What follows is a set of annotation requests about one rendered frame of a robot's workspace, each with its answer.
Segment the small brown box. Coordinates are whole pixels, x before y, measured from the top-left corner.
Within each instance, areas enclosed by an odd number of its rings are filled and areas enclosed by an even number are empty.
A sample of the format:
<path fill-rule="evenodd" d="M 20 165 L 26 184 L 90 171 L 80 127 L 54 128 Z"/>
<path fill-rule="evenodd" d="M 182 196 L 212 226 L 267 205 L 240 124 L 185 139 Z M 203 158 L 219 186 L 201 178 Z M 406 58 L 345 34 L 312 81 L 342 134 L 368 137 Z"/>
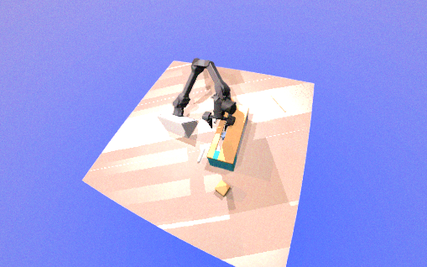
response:
<path fill-rule="evenodd" d="M 220 180 L 220 182 L 217 184 L 215 190 L 225 197 L 227 193 L 231 190 L 231 187 L 223 180 Z"/>

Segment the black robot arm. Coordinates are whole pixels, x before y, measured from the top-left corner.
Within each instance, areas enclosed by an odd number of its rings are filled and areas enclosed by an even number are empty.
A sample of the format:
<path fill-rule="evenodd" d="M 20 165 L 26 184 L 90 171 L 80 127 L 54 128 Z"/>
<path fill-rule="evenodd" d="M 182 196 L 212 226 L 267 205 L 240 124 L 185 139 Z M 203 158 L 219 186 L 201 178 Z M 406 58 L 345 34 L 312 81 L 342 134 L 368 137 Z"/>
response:
<path fill-rule="evenodd" d="M 217 110 L 223 110 L 229 114 L 234 114 L 237 110 L 237 102 L 232 100 L 231 97 L 231 88 L 222 80 L 215 63 L 210 60 L 202 60 L 199 58 L 194 58 L 191 64 L 191 73 L 189 79 L 185 83 L 183 91 L 178 95 L 178 97 L 173 101 L 173 113 L 177 117 L 183 117 L 184 107 L 189 104 L 192 87 L 195 84 L 197 76 L 204 70 L 207 69 L 211 75 L 212 80 L 214 81 L 214 88 L 216 93 L 211 96 L 214 99 L 214 108 Z"/>

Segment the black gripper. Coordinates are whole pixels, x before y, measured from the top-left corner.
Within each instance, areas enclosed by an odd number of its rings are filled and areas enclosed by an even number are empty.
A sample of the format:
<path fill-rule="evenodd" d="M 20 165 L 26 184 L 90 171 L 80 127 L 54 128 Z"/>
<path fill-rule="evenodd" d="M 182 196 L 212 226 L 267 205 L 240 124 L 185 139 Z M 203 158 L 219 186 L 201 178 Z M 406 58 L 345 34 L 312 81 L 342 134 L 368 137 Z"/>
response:
<path fill-rule="evenodd" d="M 222 109 L 217 110 L 214 108 L 213 113 L 214 113 L 214 115 L 211 115 L 211 112 L 205 111 L 204 114 L 202 115 L 202 119 L 205 120 L 210 125 L 211 128 L 213 127 L 213 125 L 212 125 L 212 119 L 213 118 L 218 119 L 218 120 L 227 121 L 225 124 L 225 132 L 226 132 L 227 127 L 233 125 L 236 121 L 236 118 L 234 116 L 229 115 L 228 118 L 224 117 L 224 111 Z"/>

